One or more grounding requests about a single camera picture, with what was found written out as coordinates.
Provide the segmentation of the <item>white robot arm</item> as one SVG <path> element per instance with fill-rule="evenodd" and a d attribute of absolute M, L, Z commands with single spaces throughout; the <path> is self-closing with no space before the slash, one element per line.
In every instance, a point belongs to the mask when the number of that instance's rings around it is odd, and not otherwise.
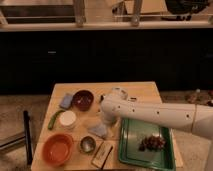
<path fill-rule="evenodd" d="M 100 104 L 104 119 L 131 118 L 206 138 L 211 141 L 204 171 L 213 171 L 213 107 L 197 104 L 132 102 L 113 88 Z"/>

